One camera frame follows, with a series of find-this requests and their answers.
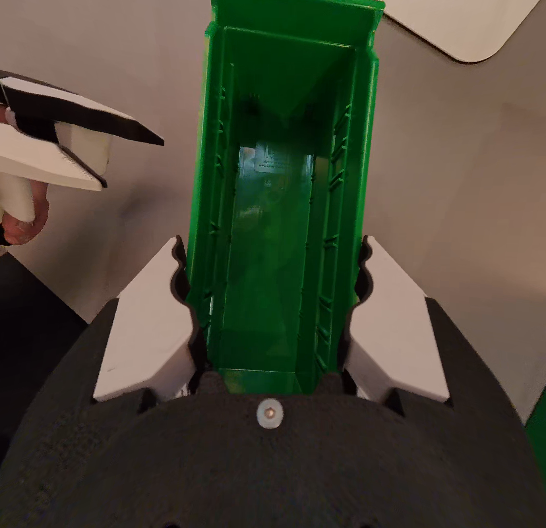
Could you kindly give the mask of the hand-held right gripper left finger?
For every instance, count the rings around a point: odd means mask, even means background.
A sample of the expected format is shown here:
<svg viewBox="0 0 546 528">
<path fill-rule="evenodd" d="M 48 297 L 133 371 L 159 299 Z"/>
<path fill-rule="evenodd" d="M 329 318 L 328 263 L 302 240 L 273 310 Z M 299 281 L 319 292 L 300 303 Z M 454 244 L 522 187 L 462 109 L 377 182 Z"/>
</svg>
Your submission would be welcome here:
<svg viewBox="0 0 546 528">
<path fill-rule="evenodd" d="M 93 399 L 150 389 L 160 401 L 189 394 L 206 361 L 199 324 L 186 302 L 189 284 L 180 236 L 165 245 L 117 296 Z"/>
</svg>

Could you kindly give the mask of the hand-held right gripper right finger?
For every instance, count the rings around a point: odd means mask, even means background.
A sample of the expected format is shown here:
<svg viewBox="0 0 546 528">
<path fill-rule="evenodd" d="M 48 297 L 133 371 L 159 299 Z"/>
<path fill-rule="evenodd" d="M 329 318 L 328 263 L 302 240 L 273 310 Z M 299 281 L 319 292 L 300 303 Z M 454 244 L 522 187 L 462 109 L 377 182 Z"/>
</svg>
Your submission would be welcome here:
<svg viewBox="0 0 546 528">
<path fill-rule="evenodd" d="M 384 403 L 394 389 L 441 403 L 450 392 L 427 296 L 373 236 L 359 261 L 359 301 L 348 315 L 343 369 L 360 399 Z"/>
</svg>

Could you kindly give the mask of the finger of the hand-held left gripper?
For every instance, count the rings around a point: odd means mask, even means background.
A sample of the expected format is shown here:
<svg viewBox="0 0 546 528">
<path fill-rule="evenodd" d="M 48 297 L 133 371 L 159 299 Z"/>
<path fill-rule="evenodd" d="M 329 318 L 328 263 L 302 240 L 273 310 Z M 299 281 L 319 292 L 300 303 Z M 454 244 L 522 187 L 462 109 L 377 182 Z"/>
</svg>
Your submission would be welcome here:
<svg viewBox="0 0 546 528">
<path fill-rule="evenodd" d="M 52 142 L 94 172 L 105 172 L 113 137 L 164 146 L 164 139 L 130 115 L 43 81 L 1 70 L 7 121 L 32 138 Z"/>
<path fill-rule="evenodd" d="M 100 191 L 101 177 L 67 155 L 58 145 L 26 136 L 1 123 L 1 172 L 52 185 Z"/>
</svg>

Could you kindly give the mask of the person's left hand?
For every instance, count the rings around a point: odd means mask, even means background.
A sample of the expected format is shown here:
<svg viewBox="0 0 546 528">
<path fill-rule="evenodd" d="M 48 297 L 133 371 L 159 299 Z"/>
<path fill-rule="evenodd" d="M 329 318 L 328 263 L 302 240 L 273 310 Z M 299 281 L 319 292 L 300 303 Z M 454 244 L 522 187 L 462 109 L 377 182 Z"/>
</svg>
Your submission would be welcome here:
<svg viewBox="0 0 546 528">
<path fill-rule="evenodd" d="M 7 245 L 24 245 L 35 238 L 44 228 L 47 221 L 50 203 L 47 199 L 48 184 L 39 181 L 30 181 L 35 218 L 31 222 L 24 222 L 4 213 L 2 228 Z"/>
</svg>

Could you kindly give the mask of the green plastic bin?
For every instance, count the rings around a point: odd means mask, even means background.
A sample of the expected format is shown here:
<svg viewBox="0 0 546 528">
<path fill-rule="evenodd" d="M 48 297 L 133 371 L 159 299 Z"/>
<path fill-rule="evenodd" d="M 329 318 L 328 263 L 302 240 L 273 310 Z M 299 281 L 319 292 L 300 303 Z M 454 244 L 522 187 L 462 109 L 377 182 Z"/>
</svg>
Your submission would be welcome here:
<svg viewBox="0 0 546 528">
<path fill-rule="evenodd" d="M 545 388 L 525 424 L 525 431 L 538 468 L 545 479 Z"/>
<path fill-rule="evenodd" d="M 228 392 L 311 394 L 357 303 L 385 4 L 210 2 L 188 302 Z"/>
</svg>

